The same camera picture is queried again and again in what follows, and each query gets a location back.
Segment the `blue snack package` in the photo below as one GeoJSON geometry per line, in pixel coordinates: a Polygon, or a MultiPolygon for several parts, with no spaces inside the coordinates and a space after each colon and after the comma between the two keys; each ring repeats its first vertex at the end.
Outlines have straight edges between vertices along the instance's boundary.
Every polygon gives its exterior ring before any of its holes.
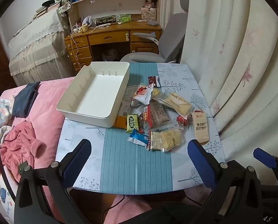
{"type": "Polygon", "coordinates": [[[148,147],[148,136],[137,132],[136,129],[134,129],[133,132],[130,134],[128,141],[140,146],[144,146],[146,149],[148,147]]]}

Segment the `office chair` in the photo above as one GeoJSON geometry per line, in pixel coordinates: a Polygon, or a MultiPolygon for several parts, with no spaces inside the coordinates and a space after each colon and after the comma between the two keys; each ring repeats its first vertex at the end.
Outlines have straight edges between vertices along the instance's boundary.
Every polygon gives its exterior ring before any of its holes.
{"type": "Polygon", "coordinates": [[[155,63],[168,63],[175,60],[179,48],[182,47],[186,27],[187,27],[187,18],[189,10],[189,0],[180,0],[181,8],[186,11],[186,13],[177,13],[173,14],[169,22],[159,39],[155,38],[153,34],[147,33],[134,33],[134,35],[149,39],[155,42],[159,46],[159,54],[150,53],[150,52],[137,52],[130,53],[124,56],[121,61],[125,62],[155,62],[155,63]]]}

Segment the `chair headrest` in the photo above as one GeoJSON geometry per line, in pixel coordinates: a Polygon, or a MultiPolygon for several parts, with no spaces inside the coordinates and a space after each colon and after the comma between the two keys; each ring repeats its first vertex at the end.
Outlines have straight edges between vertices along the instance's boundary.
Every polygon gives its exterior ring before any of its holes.
{"type": "Polygon", "coordinates": [[[189,11],[189,0],[179,0],[180,2],[180,6],[183,10],[185,10],[186,12],[189,11]]]}

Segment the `wooden desk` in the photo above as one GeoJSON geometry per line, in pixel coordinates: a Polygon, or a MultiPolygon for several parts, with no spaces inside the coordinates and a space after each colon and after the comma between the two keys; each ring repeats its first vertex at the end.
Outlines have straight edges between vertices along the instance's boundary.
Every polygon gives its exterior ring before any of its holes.
{"type": "Polygon", "coordinates": [[[64,39],[69,56],[76,72],[84,65],[90,65],[92,61],[101,61],[102,52],[113,48],[118,50],[119,59],[131,52],[159,53],[157,45],[147,39],[139,38],[133,33],[156,34],[160,39],[162,28],[151,26],[148,23],[132,21],[125,24],[111,25],[109,28],[91,29],[85,33],[68,36],[64,39]]]}

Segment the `white plastic bin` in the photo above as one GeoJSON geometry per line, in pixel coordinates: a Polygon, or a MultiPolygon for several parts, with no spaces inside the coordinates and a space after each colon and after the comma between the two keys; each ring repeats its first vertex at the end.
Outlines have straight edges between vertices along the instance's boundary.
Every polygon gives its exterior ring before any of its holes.
{"type": "Polygon", "coordinates": [[[80,70],[56,108],[70,120],[110,128],[129,77],[128,62],[92,62],[80,70]]]}

